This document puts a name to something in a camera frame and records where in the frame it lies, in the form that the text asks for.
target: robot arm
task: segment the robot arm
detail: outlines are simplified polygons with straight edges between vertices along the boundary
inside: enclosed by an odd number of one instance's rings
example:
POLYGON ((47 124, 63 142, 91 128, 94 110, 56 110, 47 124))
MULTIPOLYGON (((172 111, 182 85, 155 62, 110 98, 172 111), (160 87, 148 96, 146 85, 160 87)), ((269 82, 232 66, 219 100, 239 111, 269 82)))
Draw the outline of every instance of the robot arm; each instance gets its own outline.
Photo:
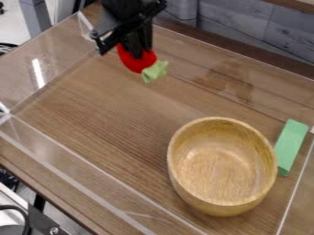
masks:
POLYGON ((135 59, 152 49, 152 18, 166 0, 102 0, 103 16, 91 32, 100 55, 122 43, 135 59))

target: gray wall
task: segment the gray wall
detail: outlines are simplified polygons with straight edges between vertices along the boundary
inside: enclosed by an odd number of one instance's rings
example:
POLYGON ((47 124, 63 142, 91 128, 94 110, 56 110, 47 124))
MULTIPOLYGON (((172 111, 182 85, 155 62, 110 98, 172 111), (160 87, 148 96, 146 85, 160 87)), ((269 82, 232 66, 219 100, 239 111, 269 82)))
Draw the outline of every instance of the gray wall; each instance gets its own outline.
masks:
POLYGON ((303 62, 314 62, 314 15, 262 0, 168 0, 163 16, 303 62))

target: wooden bowl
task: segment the wooden bowl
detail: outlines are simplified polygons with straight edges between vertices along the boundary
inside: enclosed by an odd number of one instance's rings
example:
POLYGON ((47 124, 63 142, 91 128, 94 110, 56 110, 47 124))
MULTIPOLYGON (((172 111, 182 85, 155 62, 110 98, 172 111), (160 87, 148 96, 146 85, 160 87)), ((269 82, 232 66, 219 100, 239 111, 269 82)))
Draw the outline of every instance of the wooden bowl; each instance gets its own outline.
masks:
POLYGON ((167 158, 179 196, 212 216, 249 211, 277 180, 277 156, 266 137, 230 118, 187 123, 172 136, 167 158))

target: red object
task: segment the red object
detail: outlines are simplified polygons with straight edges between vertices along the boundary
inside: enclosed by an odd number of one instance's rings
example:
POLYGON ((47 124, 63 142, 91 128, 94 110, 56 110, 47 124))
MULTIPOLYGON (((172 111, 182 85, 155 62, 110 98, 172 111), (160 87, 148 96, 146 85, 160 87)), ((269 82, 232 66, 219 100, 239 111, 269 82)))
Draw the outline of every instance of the red object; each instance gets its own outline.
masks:
POLYGON ((134 58, 131 52, 124 49, 122 44, 118 44, 116 48, 123 64, 135 73, 142 73, 142 70, 151 67, 158 61, 158 56, 152 50, 150 52, 143 50, 142 58, 136 59, 134 58))

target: green object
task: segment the green object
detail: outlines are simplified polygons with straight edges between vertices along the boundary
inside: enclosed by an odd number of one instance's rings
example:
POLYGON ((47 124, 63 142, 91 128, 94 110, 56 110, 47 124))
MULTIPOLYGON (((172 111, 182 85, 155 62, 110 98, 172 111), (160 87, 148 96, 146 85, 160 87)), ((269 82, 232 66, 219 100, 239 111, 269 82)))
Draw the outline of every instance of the green object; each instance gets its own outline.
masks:
POLYGON ((156 63, 142 71, 142 78, 146 84, 152 83, 158 78, 167 75, 166 68, 168 62, 156 61, 156 63))
POLYGON ((287 176, 290 173, 307 131, 307 125, 289 119, 275 145, 278 172, 281 176, 287 176))

